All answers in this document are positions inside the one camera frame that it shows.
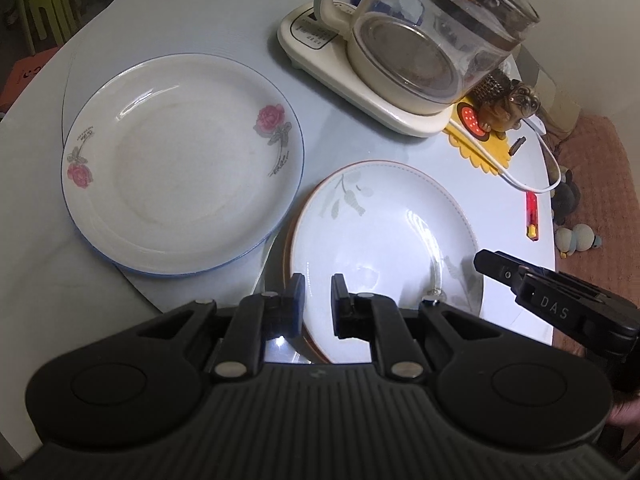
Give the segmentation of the left hand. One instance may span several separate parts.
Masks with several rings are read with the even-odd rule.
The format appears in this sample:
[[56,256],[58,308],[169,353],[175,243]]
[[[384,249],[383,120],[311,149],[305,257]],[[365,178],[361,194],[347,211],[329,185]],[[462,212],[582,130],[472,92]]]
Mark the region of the left hand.
[[639,428],[640,398],[616,404],[608,416],[608,423],[615,427]]

